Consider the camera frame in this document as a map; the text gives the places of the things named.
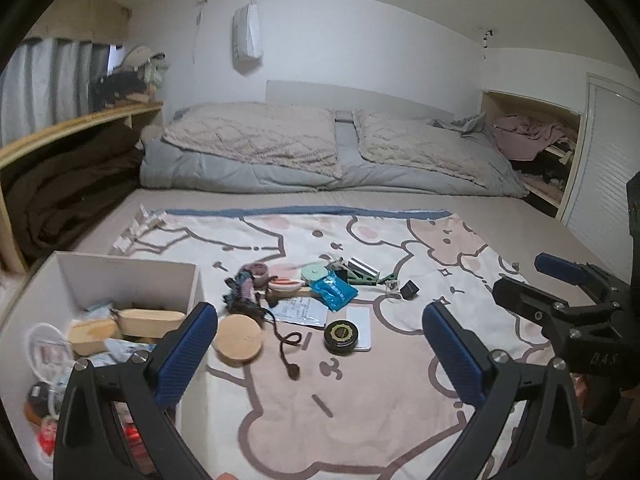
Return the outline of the pink clothes pile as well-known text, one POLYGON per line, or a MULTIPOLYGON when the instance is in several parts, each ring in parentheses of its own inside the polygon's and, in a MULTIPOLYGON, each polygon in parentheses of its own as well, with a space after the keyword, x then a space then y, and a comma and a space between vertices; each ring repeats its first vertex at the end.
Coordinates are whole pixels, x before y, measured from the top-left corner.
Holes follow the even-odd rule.
POLYGON ((498 149, 514 162, 530 162, 559 140, 577 140, 577 131, 562 122, 541 122, 515 114, 499 117, 491 129, 498 149))

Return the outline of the beige quilted pillow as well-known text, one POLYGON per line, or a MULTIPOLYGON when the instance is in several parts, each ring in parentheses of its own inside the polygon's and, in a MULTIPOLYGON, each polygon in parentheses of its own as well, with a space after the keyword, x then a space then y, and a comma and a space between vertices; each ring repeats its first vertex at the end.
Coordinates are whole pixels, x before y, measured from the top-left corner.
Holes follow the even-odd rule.
POLYGON ((338 179, 334 115, 319 107, 259 102, 204 103, 163 132, 177 148, 338 179))
POLYGON ((360 155, 369 162, 437 171, 486 188, 490 169, 484 155, 460 133, 426 120, 355 110, 360 155))

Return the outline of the oval wooden box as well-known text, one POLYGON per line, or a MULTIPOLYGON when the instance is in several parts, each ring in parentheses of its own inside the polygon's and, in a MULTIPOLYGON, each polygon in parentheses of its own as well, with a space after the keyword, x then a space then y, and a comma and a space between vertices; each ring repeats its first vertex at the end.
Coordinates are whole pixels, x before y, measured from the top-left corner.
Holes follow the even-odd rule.
POLYGON ((160 339, 176 330, 186 315, 173 310, 124 309, 116 318, 120 331, 126 336, 160 339))

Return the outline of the cartoon print blanket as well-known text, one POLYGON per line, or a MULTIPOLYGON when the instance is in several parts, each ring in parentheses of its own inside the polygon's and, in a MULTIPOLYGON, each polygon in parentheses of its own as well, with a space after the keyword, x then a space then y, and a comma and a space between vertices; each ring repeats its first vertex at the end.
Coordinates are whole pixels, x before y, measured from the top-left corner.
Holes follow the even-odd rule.
POLYGON ((112 251, 196 264, 218 310, 240 269, 269 284, 265 321, 225 316, 183 401, 186 440, 214 476, 428 477, 473 415, 423 336, 432 301, 518 362, 552 356, 492 300, 516 265, 449 212, 142 210, 112 251))

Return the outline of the white hanging pouch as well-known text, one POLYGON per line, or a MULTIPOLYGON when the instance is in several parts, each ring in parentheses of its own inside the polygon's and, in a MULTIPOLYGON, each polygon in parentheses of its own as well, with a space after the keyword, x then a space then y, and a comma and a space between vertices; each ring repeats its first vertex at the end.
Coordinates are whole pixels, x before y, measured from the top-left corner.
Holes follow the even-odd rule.
POLYGON ((254 2, 236 10, 233 15, 232 52, 239 62, 255 62, 264 54, 258 5, 254 2))

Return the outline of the white paper sachet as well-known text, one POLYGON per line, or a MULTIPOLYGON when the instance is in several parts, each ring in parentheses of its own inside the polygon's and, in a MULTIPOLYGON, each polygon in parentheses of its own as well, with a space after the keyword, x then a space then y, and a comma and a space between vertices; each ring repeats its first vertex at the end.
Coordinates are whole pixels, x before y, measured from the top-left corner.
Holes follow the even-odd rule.
POLYGON ((323 328, 329 309, 316 298, 292 297, 280 299, 271 312, 280 322, 323 328))

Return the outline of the wooden shelf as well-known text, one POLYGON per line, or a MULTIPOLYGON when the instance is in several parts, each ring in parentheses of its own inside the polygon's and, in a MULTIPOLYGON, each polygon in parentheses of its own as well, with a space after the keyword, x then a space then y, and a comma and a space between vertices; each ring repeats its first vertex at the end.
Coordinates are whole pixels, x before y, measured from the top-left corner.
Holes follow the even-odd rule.
MULTIPOLYGON (((1 149, 1 170, 6 170, 24 157, 54 142, 109 122, 118 122, 122 119, 130 128, 134 128, 136 125, 141 128, 147 124, 160 125, 163 122, 163 107, 163 102, 130 102, 126 105, 106 108, 100 112, 66 120, 66 122, 59 122, 4 146, 1 149)), ((1 194, 1 261, 6 270, 13 274, 25 274, 29 269, 15 239, 4 194, 1 194)))

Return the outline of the black small box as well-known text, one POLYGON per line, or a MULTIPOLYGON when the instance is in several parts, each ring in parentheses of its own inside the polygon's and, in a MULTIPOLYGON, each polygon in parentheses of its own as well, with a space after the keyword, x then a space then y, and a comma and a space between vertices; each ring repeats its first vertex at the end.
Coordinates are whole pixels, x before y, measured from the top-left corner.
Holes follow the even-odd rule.
POLYGON ((413 283, 413 281, 409 280, 409 281, 406 281, 405 284, 401 286, 401 288, 399 289, 399 292, 403 300, 411 300, 414 297, 418 296, 418 293, 420 292, 420 288, 416 283, 413 283))

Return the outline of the right beige quilted pillow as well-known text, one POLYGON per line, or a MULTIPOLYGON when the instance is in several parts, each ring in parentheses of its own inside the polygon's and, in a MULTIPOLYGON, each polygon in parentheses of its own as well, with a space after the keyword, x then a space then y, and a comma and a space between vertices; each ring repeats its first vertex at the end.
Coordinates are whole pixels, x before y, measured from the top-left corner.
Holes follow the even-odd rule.
POLYGON ((437 171, 486 188, 490 169, 484 155, 460 133, 426 120, 355 110, 360 155, 369 162, 437 171))

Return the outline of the grey duvet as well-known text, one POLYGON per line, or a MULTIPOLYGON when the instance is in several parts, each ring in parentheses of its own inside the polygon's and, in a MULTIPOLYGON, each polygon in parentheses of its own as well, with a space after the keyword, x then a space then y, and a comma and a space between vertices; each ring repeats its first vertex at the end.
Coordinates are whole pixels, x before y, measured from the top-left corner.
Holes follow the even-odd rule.
POLYGON ((258 102, 205 103, 145 140, 145 188, 217 193, 393 191, 522 198, 476 116, 433 118, 258 102))

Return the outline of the grey curtain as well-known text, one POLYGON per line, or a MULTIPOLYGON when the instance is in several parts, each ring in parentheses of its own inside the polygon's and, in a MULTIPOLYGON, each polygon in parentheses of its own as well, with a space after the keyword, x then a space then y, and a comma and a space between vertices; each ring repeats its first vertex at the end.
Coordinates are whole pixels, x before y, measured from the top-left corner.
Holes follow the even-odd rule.
POLYGON ((106 73, 109 54, 88 41, 22 42, 1 74, 1 144, 93 112, 91 86, 106 73))

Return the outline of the green plastic clip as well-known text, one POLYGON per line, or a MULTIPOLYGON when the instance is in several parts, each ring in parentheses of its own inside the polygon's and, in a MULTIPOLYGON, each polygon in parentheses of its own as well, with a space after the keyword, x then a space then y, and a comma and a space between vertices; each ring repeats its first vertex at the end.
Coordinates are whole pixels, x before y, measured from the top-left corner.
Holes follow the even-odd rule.
POLYGON ((398 277, 396 274, 381 276, 376 272, 369 272, 363 268, 353 268, 346 266, 347 281, 351 285, 378 286, 383 285, 390 289, 398 287, 398 277))

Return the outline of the blue foil packet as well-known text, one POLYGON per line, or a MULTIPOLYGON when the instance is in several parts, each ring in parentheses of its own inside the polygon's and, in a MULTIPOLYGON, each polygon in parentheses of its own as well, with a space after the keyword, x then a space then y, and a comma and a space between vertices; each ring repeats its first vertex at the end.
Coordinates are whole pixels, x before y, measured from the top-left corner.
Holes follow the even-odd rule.
POLYGON ((343 309, 358 296, 358 289, 343 281, 334 271, 313 281, 310 288, 332 312, 343 309))

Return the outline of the round wooden lid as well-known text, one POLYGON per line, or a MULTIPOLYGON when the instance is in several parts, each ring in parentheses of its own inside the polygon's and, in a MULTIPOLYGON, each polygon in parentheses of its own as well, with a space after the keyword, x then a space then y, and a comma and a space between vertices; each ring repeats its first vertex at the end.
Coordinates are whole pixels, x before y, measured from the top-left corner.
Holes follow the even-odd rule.
POLYGON ((218 322, 213 346, 224 362, 240 365, 253 361, 263 345, 264 332, 249 316, 229 314, 218 322))

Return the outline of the mint green round case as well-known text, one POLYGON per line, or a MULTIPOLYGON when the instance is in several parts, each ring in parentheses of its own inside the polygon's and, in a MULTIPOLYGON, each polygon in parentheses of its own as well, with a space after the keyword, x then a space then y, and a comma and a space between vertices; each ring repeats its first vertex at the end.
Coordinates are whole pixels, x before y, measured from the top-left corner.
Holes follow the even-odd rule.
POLYGON ((322 262, 308 263, 300 269, 300 278, 311 284, 323 280, 329 275, 329 270, 322 262))

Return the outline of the white plastic case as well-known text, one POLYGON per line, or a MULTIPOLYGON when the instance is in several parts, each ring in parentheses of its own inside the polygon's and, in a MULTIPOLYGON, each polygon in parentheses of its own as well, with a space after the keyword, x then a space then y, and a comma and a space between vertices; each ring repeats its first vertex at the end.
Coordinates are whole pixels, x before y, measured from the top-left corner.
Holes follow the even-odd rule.
POLYGON ((357 343, 355 350, 367 352, 372 348, 371 312, 367 307, 348 307, 346 320, 357 327, 357 343))

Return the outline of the wooden stick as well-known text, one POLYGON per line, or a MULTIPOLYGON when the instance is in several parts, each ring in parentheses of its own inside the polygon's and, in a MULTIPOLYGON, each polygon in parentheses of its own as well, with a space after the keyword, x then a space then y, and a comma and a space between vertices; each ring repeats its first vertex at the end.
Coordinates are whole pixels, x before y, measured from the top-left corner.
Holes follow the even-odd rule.
POLYGON ((318 299, 319 295, 316 292, 314 292, 310 287, 306 287, 306 286, 303 286, 296 290, 268 288, 265 294, 267 304, 269 304, 270 307, 274 307, 281 300, 298 298, 298 297, 310 297, 310 298, 318 299))

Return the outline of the white cardboard shoe box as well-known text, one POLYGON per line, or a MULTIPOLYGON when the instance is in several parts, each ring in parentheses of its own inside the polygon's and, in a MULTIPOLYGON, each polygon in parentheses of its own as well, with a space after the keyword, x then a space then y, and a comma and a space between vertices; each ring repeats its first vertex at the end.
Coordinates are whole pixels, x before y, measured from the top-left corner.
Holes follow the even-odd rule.
POLYGON ((188 312, 204 299, 191 263, 56 252, 28 281, 1 319, 1 401, 21 451, 38 479, 53 470, 38 456, 36 430, 24 415, 36 381, 27 361, 27 336, 39 323, 66 331, 80 310, 104 300, 129 307, 188 312))

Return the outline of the left beige quilted pillow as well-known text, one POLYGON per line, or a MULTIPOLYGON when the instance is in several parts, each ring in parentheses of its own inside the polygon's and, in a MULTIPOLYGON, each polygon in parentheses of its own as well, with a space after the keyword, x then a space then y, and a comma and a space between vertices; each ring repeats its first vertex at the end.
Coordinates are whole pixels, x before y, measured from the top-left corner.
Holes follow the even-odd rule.
POLYGON ((334 115, 319 107, 259 102, 204 103, 163 132, 177 148, 338 179, 334 115))

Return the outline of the crocheted blue brown yarn piece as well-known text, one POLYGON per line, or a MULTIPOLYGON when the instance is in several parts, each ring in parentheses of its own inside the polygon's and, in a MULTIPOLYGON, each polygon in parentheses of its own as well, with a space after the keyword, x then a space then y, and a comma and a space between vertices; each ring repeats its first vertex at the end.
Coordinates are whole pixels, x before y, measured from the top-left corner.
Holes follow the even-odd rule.
POLYGON ((242 266, 235 276, 224 279, 224 284, 229 289, 224 295, 224 305, 228 313, 248 316, 259 326, 269 322, 278 340, 280 360, 286 368, 288 378, 299 380, 300 368, 288 360, 285 347, 298 347, 302 343, 303 335, 299 332, 283 335, 280 332, 277 318, 270 310, 273 306, 272 297, 267 292, 270 280, 269 269, 265 263, 252 262, 242 266))

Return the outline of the dark brown folded blanket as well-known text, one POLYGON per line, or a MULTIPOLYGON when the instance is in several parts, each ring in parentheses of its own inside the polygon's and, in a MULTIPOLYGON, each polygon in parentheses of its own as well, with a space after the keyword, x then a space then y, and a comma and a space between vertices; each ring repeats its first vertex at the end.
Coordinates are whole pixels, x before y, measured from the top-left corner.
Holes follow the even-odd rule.
POLYGON ((17 247, 27 262, 73 244, 140 182, 140 134, 123 122, 59 140, 10 168, 3 191, 17 247))

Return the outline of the white tape roll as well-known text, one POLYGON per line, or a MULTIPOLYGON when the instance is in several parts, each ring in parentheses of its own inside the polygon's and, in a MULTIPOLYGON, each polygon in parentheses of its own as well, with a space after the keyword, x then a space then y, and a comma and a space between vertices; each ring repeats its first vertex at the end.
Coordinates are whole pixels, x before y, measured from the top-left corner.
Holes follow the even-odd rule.
POLYGON ((298 292, 304 286, 304 283, 299 280, 291 280, 290 278, 272 278, 268 283, 268 288, 273 292, 280 292, 280 294, 292 294, 298 292))

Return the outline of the white cap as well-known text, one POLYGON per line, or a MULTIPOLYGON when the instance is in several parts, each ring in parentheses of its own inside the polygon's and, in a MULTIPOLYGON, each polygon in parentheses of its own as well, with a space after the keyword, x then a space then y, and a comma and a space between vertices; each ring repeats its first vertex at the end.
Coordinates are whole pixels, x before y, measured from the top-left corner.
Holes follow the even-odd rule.
POLYGON ((164 52, 156 52, 145 44, 138 44, 125 55, 119 68, 121 70, 137 70, 150 61, 163 61, 165 58, 164 52))

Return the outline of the black round tin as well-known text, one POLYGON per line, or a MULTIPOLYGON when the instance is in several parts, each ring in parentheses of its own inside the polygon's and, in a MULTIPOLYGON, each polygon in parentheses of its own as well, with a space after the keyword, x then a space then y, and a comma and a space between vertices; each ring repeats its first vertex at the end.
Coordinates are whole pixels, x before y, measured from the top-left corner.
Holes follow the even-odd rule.
POLYGON ((347 320, 335 320, 323 331, 326 350, 338 356, 351 354, 357 343, 357 327, 347 320))

